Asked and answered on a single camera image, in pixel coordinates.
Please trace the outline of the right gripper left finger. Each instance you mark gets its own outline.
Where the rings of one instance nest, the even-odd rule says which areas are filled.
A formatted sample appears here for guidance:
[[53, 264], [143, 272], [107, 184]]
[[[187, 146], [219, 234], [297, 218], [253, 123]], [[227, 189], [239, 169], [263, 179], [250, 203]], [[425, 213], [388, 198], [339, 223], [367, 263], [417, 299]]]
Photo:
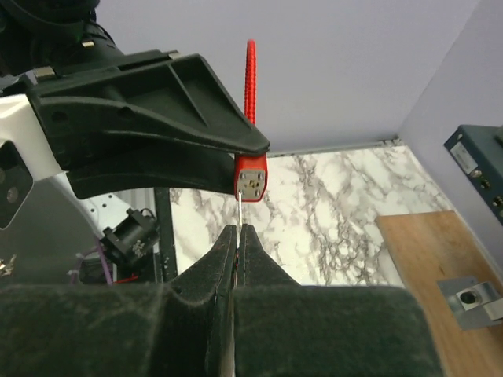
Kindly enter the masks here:
[[231, 376], [237, 231], [167, 284], [1, 289], [4, 376]]

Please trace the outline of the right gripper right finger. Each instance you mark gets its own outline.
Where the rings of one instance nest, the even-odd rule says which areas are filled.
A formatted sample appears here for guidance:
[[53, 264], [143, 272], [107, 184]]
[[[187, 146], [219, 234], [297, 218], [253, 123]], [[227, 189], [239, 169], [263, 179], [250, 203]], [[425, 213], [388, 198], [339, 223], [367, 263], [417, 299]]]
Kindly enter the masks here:
[[240, 232], [233, 293], [239, 376], [441, 376], [418, 301], [388, 285], [303, 286]]

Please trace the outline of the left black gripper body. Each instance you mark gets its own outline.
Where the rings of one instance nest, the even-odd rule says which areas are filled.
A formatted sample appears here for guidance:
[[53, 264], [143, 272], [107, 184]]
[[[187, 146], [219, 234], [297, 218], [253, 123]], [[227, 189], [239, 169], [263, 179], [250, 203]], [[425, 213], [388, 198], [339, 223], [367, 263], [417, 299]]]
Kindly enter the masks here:
[[74, 136], [175, 141], [181, 135], [178, 59], [122, 57], [111, 67], [62, 72], [28, 98], [62, 171], [64, 141]]

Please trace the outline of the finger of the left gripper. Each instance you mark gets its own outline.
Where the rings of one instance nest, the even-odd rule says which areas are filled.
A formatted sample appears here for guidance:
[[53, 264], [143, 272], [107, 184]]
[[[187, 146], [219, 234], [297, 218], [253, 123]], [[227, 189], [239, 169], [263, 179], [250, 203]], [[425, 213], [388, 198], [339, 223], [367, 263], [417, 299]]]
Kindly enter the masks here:
[[139, 188], [234, 194], [233, 157], [194, 143], [74, 136], [64, 141], [64, 169], [80, 199]]
[[110, 156], [152, 141], [252, 155], [270, 147], [197, 54], [61, 71], [27, 96], [58, 155]]

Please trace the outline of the red cable lock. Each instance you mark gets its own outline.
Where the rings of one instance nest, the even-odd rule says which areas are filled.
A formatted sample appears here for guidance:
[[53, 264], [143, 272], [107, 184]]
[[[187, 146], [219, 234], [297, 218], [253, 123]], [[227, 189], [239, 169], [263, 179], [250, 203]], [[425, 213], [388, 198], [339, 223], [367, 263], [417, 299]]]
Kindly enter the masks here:
[[[257, 57], [253, 39], [247, 42], [244, 77], [244, 115], [256, 124]], [[234, 188], [240, 203], [257, 203], [266, 191], [268, 166], [266, 154], [260, 156], [240, 155], [235, 158]]]

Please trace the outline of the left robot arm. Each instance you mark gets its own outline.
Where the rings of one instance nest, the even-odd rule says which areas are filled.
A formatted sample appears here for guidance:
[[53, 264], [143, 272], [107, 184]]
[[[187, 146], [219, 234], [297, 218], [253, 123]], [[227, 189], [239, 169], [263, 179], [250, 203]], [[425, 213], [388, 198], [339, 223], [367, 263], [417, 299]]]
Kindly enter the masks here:
[[34, 183], [57, 178], [79, 208], [129, 189], [183, 188], [257, 203], [270, 142], [255, 125], [256, 45], [244, 106], [198, 54], [124, 54], [95, 1], [4, 1], [1, 227]]

